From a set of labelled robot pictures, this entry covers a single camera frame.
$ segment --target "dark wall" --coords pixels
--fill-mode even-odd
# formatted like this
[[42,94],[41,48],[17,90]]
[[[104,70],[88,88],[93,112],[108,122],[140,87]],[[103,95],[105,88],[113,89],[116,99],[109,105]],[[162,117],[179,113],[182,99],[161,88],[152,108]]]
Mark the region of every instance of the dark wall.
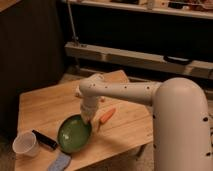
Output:
[[16,135],[19,94],[64,72],[56,0],[22,0],[0,13],[0,131]]

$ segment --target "paper cup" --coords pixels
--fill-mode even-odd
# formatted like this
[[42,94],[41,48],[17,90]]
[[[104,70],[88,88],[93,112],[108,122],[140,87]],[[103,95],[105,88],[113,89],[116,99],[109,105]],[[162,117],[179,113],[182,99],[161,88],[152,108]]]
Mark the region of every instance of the paper cup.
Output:
[[33,132],[25,132],[18,135],[13,141],[12,148],[16,154],[30,157],[34,157],[39,153],[39,144]]

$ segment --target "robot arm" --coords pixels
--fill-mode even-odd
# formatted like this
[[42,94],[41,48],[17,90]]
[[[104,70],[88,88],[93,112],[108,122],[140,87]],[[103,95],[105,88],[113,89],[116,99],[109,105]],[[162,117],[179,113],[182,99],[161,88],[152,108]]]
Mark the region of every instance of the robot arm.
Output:
[[84,79],[81,116],[91,120],[100,96],[153,106],[155,171],[212,171],[208,105],[202,89],[185,78],[163,83],[106,83],[102,75]]
[[83,95],[81,116],[84,122],[91,120],[98,109],[100,96],[107,96],[140,104],[152,105],[153,97],[161,83],[107,83],[95,74],[79,85]]

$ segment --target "carrot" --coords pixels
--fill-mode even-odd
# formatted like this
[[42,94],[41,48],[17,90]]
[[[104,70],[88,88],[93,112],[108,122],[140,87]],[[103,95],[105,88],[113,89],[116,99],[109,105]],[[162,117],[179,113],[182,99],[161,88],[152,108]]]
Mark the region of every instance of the carrot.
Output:
[[100,117],[99,122],[101,124],[105,124],[113,116],[113,114],[115,113],[115,111],[116,111],[116,108],[112,108],[109,111],[107,111],[106,113],[104,113]]

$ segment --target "wooden table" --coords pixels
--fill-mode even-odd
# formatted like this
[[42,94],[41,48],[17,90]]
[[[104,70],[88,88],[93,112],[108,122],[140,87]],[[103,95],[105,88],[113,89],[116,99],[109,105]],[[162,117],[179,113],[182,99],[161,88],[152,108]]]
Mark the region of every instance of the wooden table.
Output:
[[[104,74],[109,82],[128,82],[123,71]],[[74,96],[79,80],[47,87],[20,96],[18,131],[38,130],[56,140],[61,123],[80,112],[80,99]],[[113,117],[97,132],[97,120],[112,107]],[[92,122],[93,133],[86,147],[72,154],[66,170],[76,170],[115,156],[152,141],[152,117],[145,106],[106,98]],[[41,147],[34,158],[16,156],[15,170],[43,171],[57,158],[59,149],[50,151]]]

